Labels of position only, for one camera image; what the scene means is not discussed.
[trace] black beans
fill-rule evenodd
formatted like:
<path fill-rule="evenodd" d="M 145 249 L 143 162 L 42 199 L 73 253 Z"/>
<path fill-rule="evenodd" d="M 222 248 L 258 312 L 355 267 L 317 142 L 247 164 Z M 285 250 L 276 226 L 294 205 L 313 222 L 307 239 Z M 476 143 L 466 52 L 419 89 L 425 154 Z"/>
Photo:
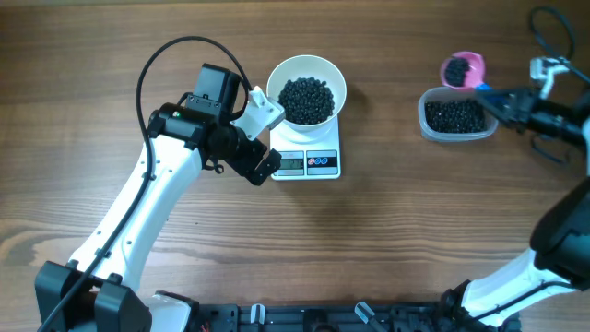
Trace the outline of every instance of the black beans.
<path fill-rule="evenodd" d="M 464 58 L 453 58 L 444 69 L 444 79 L 454 87 L 465 85 L 466 72 L 469 71 L 469 62 Z"/>
<path fill-rule="evenodd" d="M 334 114 L 334 95 L 326 82 L 314 77 L 287 81 L 278 95 L 287 120 L 297 125 L 317 125 Z"/>
<path fill-rule="evenodd" d="M 439 133 L 478 133 L 486 130 L 483 106 L 474 100 L 427 102 L 426 122 Z"/>

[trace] black wire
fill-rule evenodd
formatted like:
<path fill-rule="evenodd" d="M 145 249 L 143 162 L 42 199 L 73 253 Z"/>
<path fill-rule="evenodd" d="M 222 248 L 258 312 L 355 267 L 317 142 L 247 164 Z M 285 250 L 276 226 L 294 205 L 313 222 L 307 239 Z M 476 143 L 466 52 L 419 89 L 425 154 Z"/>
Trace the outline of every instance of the black wire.
<path fill-rule="evenodd" d="M 565 57 L 563 57 L 561 54 L 557 53 L 551 46 L 549 46 L 547 44 L 547 42 L 545 41 L 545 38 L 543 38 L 541 33 L 538 31 L 537 26 L 535 25 L 535 15 L 538 12 L 546 12 L 546 13 L 551 14 L 565 28 L 567 35 L 568 35 L 568 39 L 570 40 L 569 50 L 568 50 Z M 580 70 L 578 70 L 578 68 L 576 68 L 575 66 L 570 64 L 570 60 L 572 59 L 573 54 L 575 52 L 575 38 L 573 36 L 573 29 L 572 29 L 572 26 L 570 25 L 570 22 L 562 13 L 560 13 L 557 9 L 555 9 L 552 6 L 535 7 L 528 14 L 528 26 L 531 29 L 531 31 L 533 32 L 533 34 L 535 35 L 535 39 L 537 39 L 537 42 L 539 43 L 539 45 L 541 45 L 541 47 L 543 47 L 543 49 L 545 49 L 545 51 L 549 55 L 551 55 L 551 57 L 557 59 L 562 65 L 565 65 L 566 68 L 570 69 L 570 71 L 573 74 L 578 76 L 586 84 L 590 85 L 590 78 L 588 78 L 588 76 L 584 75 L 584 73 L 582 73 Z"/>
<path fill-rule="evenodd" d="M 508 303 L 506 303 L 505 305 L 501 305 L 501 306 L 497 307 L 496 309 L 490 310 L 490 311 L 486 312 L 485 314 L 480 314 L 480 315 L 478 315 L 476 317 L 473 317 L 472 319 L 473 320 L 480 320 L 480 319 L 486 318 L 486 317 L 488 317 L 490 315 L 498 314 L 498 313 L 500 313 L 500 312 L 502 312 L 502 311 L 510 308 L 511 306 L 513 306 L 513 305 L 515 305 L 515 304 L 517 304 L 517 303 L 519 303 L 521 301 L 524 301 L 527 298 L 529 298 L 529 297 L 537 294 L 538 292 L 540 292 L 540 291 L 542 291 L 542 290 L 544 290 L 544 289 L 546 289 L 548 287 L 551 287 L 551 286 L 560 286 L 560 287 L 567 288 L 567 289 L 570 289 L 570 290 L 574 290 L 575 289 L 574 286 L 572 286 L 572 285 L 570 285 L 569 283 L 566 283 L 566 282 L 561 282 L 561 281 L 545 282 L 545 283 L 540 284 L 536 288 L 534 288 L 534 289 L 532 289 L 532 290 L 524 293 L 523 295 L 517 297 L 516 299 L 514 299 L 514 300 L 512 300 L 512 301 L 510 301 Z"/>
<path fill-rule="evenodd" d="M 240 77 L 240 82 L 242 83 L 243 86 L 243 92 L 245 94 L 244 96 L 244 100 L 243 100 L 243 106 L 242 109 L 237 111 L 236 113 L 232 113 L 230 119 L 233 120 L 237 120 L 240 116 L 243 115 L 243 113 L 246 111 L 246 106 L 248 105 L 248 88 L 246 88 L 246 85 L 243 84 L 243 80 Z"/>
<path fill-rule="evenodd" d="M 566 150 L 563 154 L 563 159 L 559 157 L 555 157 L 551 153 L 544 150 L 542 147 L 539 146 L 537 143 L 537 139 L 541 139 L 542 141 L 554 141 L 555 138 L 551 136 L 546 136 L 543 134 L 535 133 L 531 136 L 531 149 L 533 149 L 536 153 L 540 154 L 542 157 L 551 160 L 559 165 L 569 165 L 570 164 L 570 150 Z"/>
<path fill-rule="evenodd" d="M 535 15 L 538 12 L 546 12 L 546 13 L 551 14 L 554 18 L 556 18 L 563 25 L 563 27 L 565 28 L 565 31 L 567 32 L 568 39 L 570 40 L 570 45 L 568 47 L 568 52 L 565 55 L 565 58 L 568 60 L 572 60 L 573 54 L 575 53 L 575 38 L 573 37 L 573 29 L 572 29 L 572 26 L 570 25 L 570 22 L 555 7 L 538 6 L 538 7 L 531 9 L 530 13 L 528 14 L 528 26 L 531 29 L 531 31 L 533 32 L 533 34 L 535 35 L 535 39 L 537 39 L 537 42 L 539 43 L 539 45 L 541 45 L 541 47 L 543 47 L 548 53 L 555 54 L 557 52 L 549 44 L 547 44 L 547 41 L 545 41 L 545 38 L 543 38 L 543 36 L 541 36 L 541 33 L 538 31 L 537 26 L 535 25 Z"/>
<path fill-rule="evenodd" d="M 142 181 L 141 186 L 139 187 L 139 190 L 137 191 L 136 197 L 134 198 L 133 202 L 129 206 L 129 209 L 127 209 L 123 218 L 121 219 L 121 221 L 119 221 L 119 224 L 117 224 L 117 227 L 112 232 L 111 236 L 109 236 L 107 241 L 104 243 L 104 245 L 100 249 L 100 252 L 97 253 L 97 255 L 94 258 L 94 260 L 92 261 L 92 263 L 90 263 L 88 268 L 84 271 L 84 273 L 82 273 L 80 278 L 70 288 L 70 290 L 65 294 L 65 296 L 62 298 L 62 300 L 55 306 L 55 308 L 53 308 L 52 312 L 47 316 L 47 319 L 45 319 L 43 324 L 37 330 L 38 332 L 48 331 L 53 320 L 55 320 L 55 317 L 64 309 L 64 307 L 72 300 L 72 298 L 74 296 L 76 296 L 76 293 L 82 287 L 82 284 L 87 280 L 87 278 L 90 276 L 92 271 L 94 271 L 94 269 L 98 266 L 101 259 L 106 255 L 106 253 L 109 252 L 112 244 L 114 243 L 116 238 L 119 236 L 119 233 L 121 233 L 121 231 L 123 230 L 123 227 L 125 226 L 125 224 L 129 220 L 129 218 L 131 217 L 133 212 L 135 211 L 137 204 L 139 204 L 139 201 L 141 200 L 143 194 L 146 192 L 146 188 L 148 187 L 149 180 L 151 179 L 154 156 L 153 156 L 151 142 L 148 137 L 148 131 L 146 129 L 146 124 L 144 122 L 144 116 L 141 111 L 141 88 L 143 86 L 144 78 L 146 76 L 146 73 L 148 72 L 149 67 L 154 62 L 154 60 L 156 60 L 158 55 L 160 55 L 162 52 L 164 52 L 166 49 L 173 46 L 174 44 L 177 44 L 179 42 L 187 42 L 187 41 L 207 42 L 207 43 L 217 46 L 219 49 L 221 49 L 221 51 L 223 51 L 225 54 L 227 54 L 228 57 L 231 59 L 231 61 L 233 61 L 233 63 L 238 67 L 238 70 L 240 71 L 240 74 L 242 75 L 242 84 L 243 84 L 244 88 L 246 89 L 246 102 L 248 101 L 247 90 L 252 90 L 252 86 L 250 85 L 250 81 L 248 81 L 246 74 L 243 72 L 242 66 L 240 65 L 238 60 L 233 56 L 233 54 L 231 54 L 230 51 L 227 48 L 225 48 L 225 46 L 221 45 L 220 43 L 218 43 L 216 41 L 210 40 L 209 38 L 199 37 L 199 36 L 186 36 L 186 37 L 177 38 L 173 41 L 169 41 L 166 44 L 164 44 L 149 58 L 149 60 L 147 60 L 147 63 L 144 66 L 143 70 L 141 71 L 141 74 L 139 75 L 139 79 L 137 80 L 137 89 L 136 89 L 137 120 L 139 122 L 141 136 L 144 138 L 144 144 L 146 145 L 146 151 L 147 151 L 147 168 L 146 168 L 146 174 L 144 175 L 144 180 Z"/>
<path fill-rule="evenodd" d="M 190 95 L 191 92 L 185 92 L 183 93 L 182 97 L 180 98 L 180 100 L 176 103 L 178 106 L 182 105 L 184 101 L 186 101 L 186 98 L 188 97 L 188 95 Z"/>

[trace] wooden table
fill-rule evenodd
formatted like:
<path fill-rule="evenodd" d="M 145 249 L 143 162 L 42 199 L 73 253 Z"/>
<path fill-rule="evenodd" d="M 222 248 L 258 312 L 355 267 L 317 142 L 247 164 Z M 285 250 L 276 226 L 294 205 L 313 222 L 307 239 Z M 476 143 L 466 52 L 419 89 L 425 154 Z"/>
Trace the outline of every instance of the wooden table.
<path fill-rule="evenodd" d="M 38 326 L 40 265 L 67 261 L 136 163 L 142 66 L 164 42 L 191 34 L 226 45 L 262 88 L 293 55 L 333 61 L 348 83 L 343 175 L 253 187 L 233 172 L 204 172 L 150 254 L 142 297 L 167 290 L 214 303 L 423 301 L 488 275 L 527 247 L 539 218 L 583 178 L 582 163 L 558 167 L 504 128 L 480 142 L 428 142 L 417 101 L 440 85 L 441 61 L 459 50 L 485 54 L 494 87 L 528 84 L 528 61 L 543 54 L 525 21 L 535 3 L 2 8 L 0 330 Z M 588 73 L 588 4 L 559 7 Z M 204 62 L 233 68 L 204 44 L 166 52 L 147 76 L 145 115 L 192 90 Z M 581 87 L 559 84 L 562 96 Z M 526 331 L 586 331 L 589 315 L 590 296 L 579 293 L 539 303 L 523 321 Z"/>

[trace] digital display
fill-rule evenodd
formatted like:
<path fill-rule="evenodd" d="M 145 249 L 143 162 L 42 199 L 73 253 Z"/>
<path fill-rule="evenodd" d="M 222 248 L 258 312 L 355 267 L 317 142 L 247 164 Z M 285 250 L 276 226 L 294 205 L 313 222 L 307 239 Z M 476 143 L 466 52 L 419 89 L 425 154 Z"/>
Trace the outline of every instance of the digital display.
<path fill-rule="evenodd" d="M 280 161 L 280 169 L 281 170 L 302 170 L 303 169 L 303 160 L 300 160 L 300 159 L 281 160 Z"/>

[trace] pink cup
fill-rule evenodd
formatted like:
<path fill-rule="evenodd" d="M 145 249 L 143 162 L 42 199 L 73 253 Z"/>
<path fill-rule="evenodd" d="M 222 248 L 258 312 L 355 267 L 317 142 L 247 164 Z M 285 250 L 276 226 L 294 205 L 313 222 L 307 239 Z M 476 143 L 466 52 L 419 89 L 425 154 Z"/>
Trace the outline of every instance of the pink cup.
<path fill-rule="evenodd" d="M 461 58 L 466 59 L 469 62 L 469 71 L 466 72 L 465 83 L 464 83 L 465 85 L 463 87 L 454 87 L 454 86 L 450 85 L 449 83 L 447 83 L 446 79 L 444 79 L 444 70 L 446 69 L 446 67 L 449 65 L 449 62 L 454 57 L 461 57 Z M 441 66 L 441 80 L 442 80 L 442 83 L 444 84 L 444 86 L 449 87 L 449 88 L 453 88 L 453 89 L 458 89 L 461 91 L 476 89 L 478 87 L 480 89 L 484 89 L 484 87 L 487 87 L 487 85 L 485 85 L 485 83 L 483 82 L 483 77 L 485 75 L 486 75 L 486 64 L 483 61 L 483 56 L 481 56 L 477 53 L 469 52 L 469 51 L 462 51 L 462 52 L 457 52 L 457 53 L 453 54 L 452 57 L 444 60 L 444 62 L 442 63 L 442 66 Z"/>

